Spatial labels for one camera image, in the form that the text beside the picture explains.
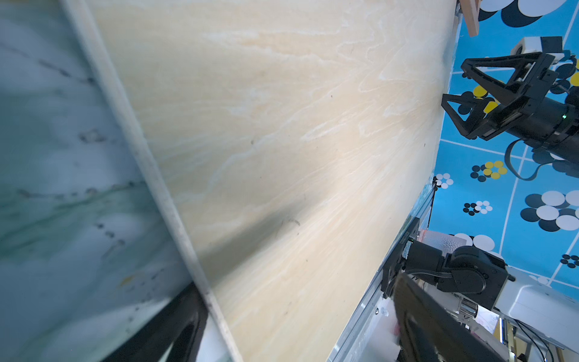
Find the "plywood board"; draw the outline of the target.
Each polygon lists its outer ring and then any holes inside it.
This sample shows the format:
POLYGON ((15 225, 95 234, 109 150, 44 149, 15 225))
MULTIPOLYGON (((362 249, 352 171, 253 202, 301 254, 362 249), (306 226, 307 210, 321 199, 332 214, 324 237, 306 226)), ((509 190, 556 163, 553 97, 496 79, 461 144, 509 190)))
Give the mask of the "plywood board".
POLYGON ((433 177, 454 1, 65 1, 236 361, 325 361, 433 177))

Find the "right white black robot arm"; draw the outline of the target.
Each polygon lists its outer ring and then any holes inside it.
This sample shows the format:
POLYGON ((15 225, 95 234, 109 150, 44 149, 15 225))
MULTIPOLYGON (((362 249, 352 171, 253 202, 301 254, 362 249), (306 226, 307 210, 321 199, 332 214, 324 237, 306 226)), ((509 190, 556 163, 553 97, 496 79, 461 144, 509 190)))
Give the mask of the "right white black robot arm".
MULTIPOLYGON (((485 97, 445 94, 442 107, 461 136, 491 140, 514 136, 537 155, 562 162, 565 173, 578 172, 578 108, 575 102, 550 99, 559 83, 552 69, 559 55, 547 52, 495 58, 470 58, 461 68, 465 78, 486 91, 485 97)), ((563 332, 577 321, 578 307, 561 297, 546 296, 508 270, 507 264, 481 247, 463 246, 443 253, 417 241, 396 248, 385 277, 405 270, 440 291, 461 294, 479 306, 522 321, 566 348, 578 344, 577 336, 563 332)))

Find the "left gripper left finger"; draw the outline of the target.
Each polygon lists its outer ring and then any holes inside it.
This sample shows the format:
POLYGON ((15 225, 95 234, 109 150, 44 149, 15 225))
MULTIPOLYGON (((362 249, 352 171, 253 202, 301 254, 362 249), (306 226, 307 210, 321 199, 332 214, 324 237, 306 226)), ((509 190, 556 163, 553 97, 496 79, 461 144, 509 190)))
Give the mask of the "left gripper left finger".
POLYGON ((105 361, 195 361, 209 312, 195 284, 189 284, 105 361))

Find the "wooden easel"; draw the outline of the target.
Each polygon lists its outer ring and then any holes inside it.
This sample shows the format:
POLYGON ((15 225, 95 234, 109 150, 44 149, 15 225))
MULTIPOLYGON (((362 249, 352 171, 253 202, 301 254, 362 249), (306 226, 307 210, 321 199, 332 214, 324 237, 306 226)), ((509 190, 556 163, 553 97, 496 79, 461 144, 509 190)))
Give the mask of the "wooden easel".
POLYGON ((479 35, 479 10, 481 2, 481 0, 458 1, 470 37, 479 35))

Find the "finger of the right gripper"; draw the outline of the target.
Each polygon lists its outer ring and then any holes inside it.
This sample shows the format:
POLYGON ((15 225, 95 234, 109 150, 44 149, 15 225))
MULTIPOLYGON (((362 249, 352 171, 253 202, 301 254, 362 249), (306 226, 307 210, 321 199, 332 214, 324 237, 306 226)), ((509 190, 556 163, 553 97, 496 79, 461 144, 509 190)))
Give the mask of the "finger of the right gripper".
POLYGON ((499 118, 505 106, 491 97, 477 98, 471 92, 444 94, 441 106, 459 134, 469 140, 491 140, 511 129, 499 118))
POLYGON ((461 95, 475 106, 491 102, 508 106, 528 101, 543 102, 543 54, 534 52, 503 57, 468 58, 461 65, 462 75, 475 83, 461 95))

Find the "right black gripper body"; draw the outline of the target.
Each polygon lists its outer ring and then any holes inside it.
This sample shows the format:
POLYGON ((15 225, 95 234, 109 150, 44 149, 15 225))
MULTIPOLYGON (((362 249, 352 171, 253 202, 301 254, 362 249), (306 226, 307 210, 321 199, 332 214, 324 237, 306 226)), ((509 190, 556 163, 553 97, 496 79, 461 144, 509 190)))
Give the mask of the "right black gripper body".
POLYGON ((557 80, 557 73, 550 69, 554 59, 551 54, 519 54, 476 61, 476 81, 499 102, 478 123, 479 138, 491 140, 508 133, 535 149, 578 155, 578 108, 547 97, 557 80), (481 67, 512 68, 514 73, 502 83, 481 67))

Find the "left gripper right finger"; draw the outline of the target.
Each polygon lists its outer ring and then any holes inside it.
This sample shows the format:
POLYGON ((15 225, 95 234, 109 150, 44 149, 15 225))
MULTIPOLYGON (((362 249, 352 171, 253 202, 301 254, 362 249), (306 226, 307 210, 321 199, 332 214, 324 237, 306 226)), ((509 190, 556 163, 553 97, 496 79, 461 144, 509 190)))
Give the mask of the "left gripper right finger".
POLYGON ((407 275, 394 281, 392 299, 404 361, 502 361, 407 275))

